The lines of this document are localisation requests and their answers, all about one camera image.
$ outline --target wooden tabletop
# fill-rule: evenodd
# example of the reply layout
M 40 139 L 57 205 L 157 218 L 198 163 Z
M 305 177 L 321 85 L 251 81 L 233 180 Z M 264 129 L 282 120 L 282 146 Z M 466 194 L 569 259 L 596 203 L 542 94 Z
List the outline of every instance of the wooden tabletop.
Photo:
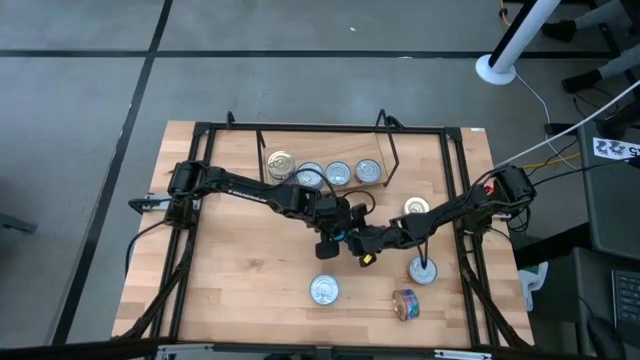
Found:
M 170 170 L 187 159 L 194 122 L 169 122 L 150 191 L 166 193 Z M 492 167 L 486 133 L 462 129 L 463 145 L 473 181 Z M 296 140 L 322 140 L 344 133 L 263 132 L 268 146 Z M 386 225 L 400 215 L 405 200 L 426 199 L 434 207 L 448 200 L 438 136 L 394 135 L 400 166 L 388 187 L 368 188 L 377 207 L 372 225 Z M 389 154 L 386 135 L 379 135 Z M 451 141 L 457 192 L 461 192 L 455 147 Z M 212 165 L 258 179 L 256 135 L 253 131 L 216 131 Z M 351 203 L 366 196 L 350 195 Z M 278 216 L 259 203 L 212 194 L 203 200 L 193 264 L 189 276 L 179 338 L 183 341 L 270 344 L 327 344 L 403 347 L 469 347 L 466 313 L 452 225 L 442 226 L 429 240 L 429 257 L 438 267 L 437 280 L 419 286 L 407 277 L 415 250 L 385 250 L 378 261 L 361 268 L 346 249 L 330 260 L 315 257 L 319 236 L 304 223 Z M 140 228 L 160 221 L 164 213 L 143 216 Z M 504 223 L 493 226 L 507 231 Z M 159 227 L 135 247 L 113 334 L 128 330 L 158 291 L 171 230 Z M 524 307 L 511 244 L 499 234 L 484 236 L 484 256 L 491 293 L 509 323 L 529 343 L 533 337 Z M 316 305 L 309 295 L 311 280 L 333 275 L 340 286 L 335 304 Z M 420 302 L 418 319 L 401 322 L 391 294 L 413 289 Z M 173 309 L 169 299 L 161 334 L 168 332 Z M 476 299 L 481 338 L 488 343 L 482 306 Z

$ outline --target white pole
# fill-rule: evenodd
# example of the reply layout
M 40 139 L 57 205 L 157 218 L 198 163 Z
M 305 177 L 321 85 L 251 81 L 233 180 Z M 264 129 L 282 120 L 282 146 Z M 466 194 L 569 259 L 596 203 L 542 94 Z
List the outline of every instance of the white pole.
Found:
M 535 0 L 532 5 L 525 4 L 493 54 L 482 56 L 476 62 L 478 75 L 494 85 L 513 81 L 516 75 L 513 64 L 559 3 L 560 0 Z

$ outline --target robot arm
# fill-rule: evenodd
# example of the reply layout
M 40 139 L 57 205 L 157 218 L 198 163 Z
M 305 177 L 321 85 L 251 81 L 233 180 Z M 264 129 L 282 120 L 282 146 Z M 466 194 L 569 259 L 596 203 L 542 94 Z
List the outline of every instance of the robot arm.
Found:
M 307 227 L 320 233 L 320 243 L 316 244 L 319 259 L 337 256 L 339 242 L 344 241 L 364 267 L 375 262 L 376 254 L 384 249 L 408 249 L 423 244 L 438 227 L 451 221 L 462 219 L 467 232 L 486 231 L 494 214 L 515 215 L 536 195 L 520 168 L 507 166 L 493 170 L 490 175 L 494 179 L 490 191 L 476 185 L 428 213 L 391 219 L 389 226 L 371 226 L 365 220 L 366 205 L 350 207 L 344 197 L 295 184 L 269 185 L 220 167 L 183 162 L 176 164 L 169 184 L 173 201 L 166 220 L 174 226 L 189 228 L 195 223 L 191 201 L 210 193 L 226 193 L 265 204 L 287 218 L 304 221 Z

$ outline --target tin can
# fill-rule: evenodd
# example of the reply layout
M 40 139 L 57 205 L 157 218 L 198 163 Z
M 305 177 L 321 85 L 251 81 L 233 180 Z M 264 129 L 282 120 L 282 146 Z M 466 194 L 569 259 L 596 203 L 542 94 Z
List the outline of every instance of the tin can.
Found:
M 322 166 L 314 162 L 306 162 L 300 165 L 298 171 L 302 169 L 313 169 L 322 174 Z M 296 175 L 296 178 L 298 180 L 298 184 L 300 185 L 312 187 L 318 190 L 322 188 L 322 177 L 320 177 L 319 174 L 316 174 L 313 171 L 300 171 L 298 175 Z
M 393 309 L 398 319 L 407 321 L 420 316 L 420 304 L 416 294 L 411 289 L 393 292 Z
M 345 186 L 349 183 L 349 179 L 351 179 L 351 169 L 349 165 L 342 161 L 335 161 L 329 164 L 324 174 L 327 176 L 327 180 L 329 180 L 331 185 L 335 186 Z
M 429 209 L 430 207 L 427 200 L 421 197 L 412 197 L 404 203 L 404 207 L 402 208 L 402 215 L 408 215 L 411 213 L 426 213 L 429 212 Z
M 431 284 L 438 277 L 438 268 L 436 264 L 431 260 L 431 258 L 427 257 L 427 267 L 422 267 L 422 262 L 420 261 L 420 257 L 416 256 L 409 263 L 409 277 L 420 285 Z
M 311 298 L 318 305 L 331 305 L 338 298 L 338 282 L 331 275 L 318 275 L 311 282 Z
M 362 184 L 374 184 L 380 180 L 382 170 L 375 160 L 360 160 L 356 165 L 356 180 Z
M 274 180 L 282 181 L 289 177 L 296 169 L 293 155 L 286 151 L 276 151 L 269 155 L 267 171 Z

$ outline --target white label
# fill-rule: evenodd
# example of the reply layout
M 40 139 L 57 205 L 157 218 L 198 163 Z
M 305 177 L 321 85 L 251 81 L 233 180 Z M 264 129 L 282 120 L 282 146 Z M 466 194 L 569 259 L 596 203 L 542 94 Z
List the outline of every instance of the white label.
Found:
M 611 160 L 627 159 L 640 155 L 640 145 L 594 137 L 593 154 Z

